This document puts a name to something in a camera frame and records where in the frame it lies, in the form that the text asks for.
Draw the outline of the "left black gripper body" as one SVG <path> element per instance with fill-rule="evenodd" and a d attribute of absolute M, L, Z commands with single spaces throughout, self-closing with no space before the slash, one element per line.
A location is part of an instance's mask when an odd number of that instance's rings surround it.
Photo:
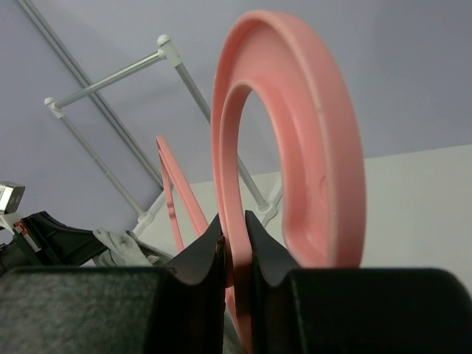
<path fill-rule="evenodd" d="M 39 266 L 41 260 L 37 253 L 41 248 L 30 237 L 22 221 L 13 224 L 13 239 L 1 244 L 1 273 L 23 266 Z"/>

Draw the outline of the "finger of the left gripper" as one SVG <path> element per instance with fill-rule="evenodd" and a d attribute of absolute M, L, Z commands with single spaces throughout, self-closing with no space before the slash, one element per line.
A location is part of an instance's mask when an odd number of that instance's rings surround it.
<path fill-rule="evenodd" d="M 21 222 L 27 234 L 38 241 L 37 255 L 47 265 L 81 266 L 107 250 L 92 231 L 67 226 L 45 211 L 22 218 Z"/>

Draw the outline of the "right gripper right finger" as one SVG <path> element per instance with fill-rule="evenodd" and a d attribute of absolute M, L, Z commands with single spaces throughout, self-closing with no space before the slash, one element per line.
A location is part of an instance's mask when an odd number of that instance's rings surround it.
<path fill-rule="evenodd" d="M 302 268 L 253 212 L 254 353 L 469 353 L 471 297 L 438 268 Z"/>

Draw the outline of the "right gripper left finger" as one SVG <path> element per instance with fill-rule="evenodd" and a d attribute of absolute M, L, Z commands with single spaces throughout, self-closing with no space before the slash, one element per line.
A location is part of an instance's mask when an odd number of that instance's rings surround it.
<path fill-rule="evenodd" d="M 224 286 L 218 219 L 163 266 L 41 260 L 1 273 L 1 351 L 221 353 Z"/>

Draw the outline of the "grey t shirt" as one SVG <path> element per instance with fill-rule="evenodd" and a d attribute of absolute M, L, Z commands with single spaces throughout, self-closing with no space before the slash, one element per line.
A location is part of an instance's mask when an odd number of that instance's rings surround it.
<path fill-rule="evenodd" d="M 173 258 L 167 252 L 141 241 L 130 230 L 119 234 L 97 229 L 92 233 L 106 247 L 93 258 L 98 267 L 163 266 Z"/>

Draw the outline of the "pink plastic hanger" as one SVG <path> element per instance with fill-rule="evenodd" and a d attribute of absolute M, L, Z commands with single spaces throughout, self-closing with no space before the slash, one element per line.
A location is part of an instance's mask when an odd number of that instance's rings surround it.
<path fill-rule="evenodd" d="M 224 317 L 252 350 L 252 246 L 237 172 L 247 97 L 264 103 L 277 140 L 283 246 L 302 268 L 361 268 L 366 226 L 364 159 L 353 104 L 339 68 L 301 19 L 270 10 L 243 14 L 218 61 L 211 109 L 212 169 L 224 238 Z M 174 186 L 197 233 L 208 221 L 162 137 L 164 183 Z"/>

